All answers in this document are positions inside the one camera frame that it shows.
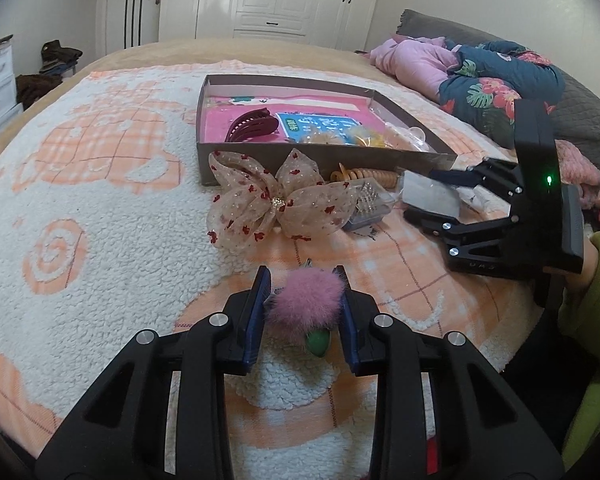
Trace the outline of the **green sleeved forearm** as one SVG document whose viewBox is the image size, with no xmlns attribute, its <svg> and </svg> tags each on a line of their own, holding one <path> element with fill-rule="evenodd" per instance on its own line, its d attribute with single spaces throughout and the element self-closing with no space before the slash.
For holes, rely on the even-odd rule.
<svg viewBox="0 0 600 480">
<path fill-rule="evenodd" d="M 565 294 L 558 318 L 562 329 L 576 337 L 594 362 L 600 364 L 600 232 L 585 240 L 583 274 L 581 287 Z M 567 431 L 562 449 L 565 467 L 577 463 L 599 434 L 600 378 L 596 378 L 586 387 Z"/>
</svg>

